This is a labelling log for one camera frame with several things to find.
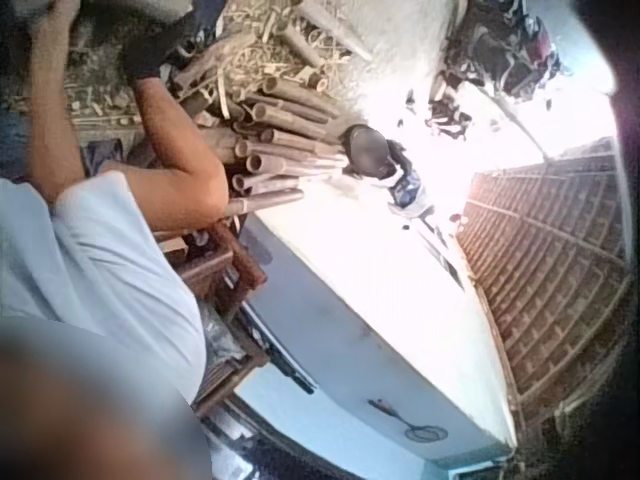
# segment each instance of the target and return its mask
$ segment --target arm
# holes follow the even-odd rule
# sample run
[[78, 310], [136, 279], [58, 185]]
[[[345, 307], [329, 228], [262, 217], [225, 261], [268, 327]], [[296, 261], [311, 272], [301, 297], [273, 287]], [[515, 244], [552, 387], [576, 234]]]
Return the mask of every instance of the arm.
[[147, 170], [109, 162], [127, 177], [153, 231], [194, 230], [222, 217], [229, 200], [224, 166], [158, 78], [134, 85], [145, 133], [165, 167]]
[[57, 0], [32, 35], [28, 167], [32, 185], [49, 204], [85, 178], [64, 95], [69, 29], [79, 7], [80, 0]]

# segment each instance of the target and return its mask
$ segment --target skin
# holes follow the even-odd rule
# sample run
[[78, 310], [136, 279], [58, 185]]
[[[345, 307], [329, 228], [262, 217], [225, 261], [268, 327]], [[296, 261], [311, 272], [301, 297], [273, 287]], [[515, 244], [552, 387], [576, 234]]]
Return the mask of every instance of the skin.
[[23, 459], [15, 478], [185, 478], [152, 436], [63, 372], [0, 353], [0, 382], [0, 433]]
[[[29, 175], [52, 206], [62, 192], [85, 180], [64, 95], [70, 28], [79, 7], [80, 0], [57, 0], [32, 28]], [[229, 200], [220, 159], [160, 79], [140, 80], [134, 91], [146, 134], [165, 168], [111, 163], [108, 169], [124, 173], [153, 231], [193, 230], [215, 222]]]

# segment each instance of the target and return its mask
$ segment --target blue wall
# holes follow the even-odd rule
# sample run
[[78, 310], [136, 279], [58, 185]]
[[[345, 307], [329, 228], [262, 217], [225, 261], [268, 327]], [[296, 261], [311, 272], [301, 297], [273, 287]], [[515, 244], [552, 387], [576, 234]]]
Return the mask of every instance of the blue wall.
[[447, 471], [386, 439], [322, 391], [307, 395], [272, 365], [256, 371], [236, 393], [284, 435], [367, 480], [448, 478]]

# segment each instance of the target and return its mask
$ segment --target black glove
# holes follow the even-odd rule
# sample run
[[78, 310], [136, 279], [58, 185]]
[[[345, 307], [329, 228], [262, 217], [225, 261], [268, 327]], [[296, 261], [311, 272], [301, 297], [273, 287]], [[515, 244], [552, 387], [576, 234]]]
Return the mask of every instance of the black glove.
[[200, 30], [215, 25], [226, 0], [194, 0], [194, 8], [162, 32], [135, 40], [123, 54], [124, 69], [129, 82], [144, 78], [159, 78], [160, 66], [175, 48], [194, 38]]

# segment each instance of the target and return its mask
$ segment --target white t-shirt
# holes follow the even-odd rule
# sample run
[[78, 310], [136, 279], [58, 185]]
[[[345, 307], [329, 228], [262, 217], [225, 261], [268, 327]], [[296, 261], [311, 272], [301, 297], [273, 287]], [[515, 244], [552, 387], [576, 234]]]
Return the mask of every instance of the white t-shirt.
[[51, 210], [30, 185], [0, 179], [0, 316], [68, 323], [151, 354], [189, 403], [202, 381], [195, 298], [119, 172], [75, 185]]

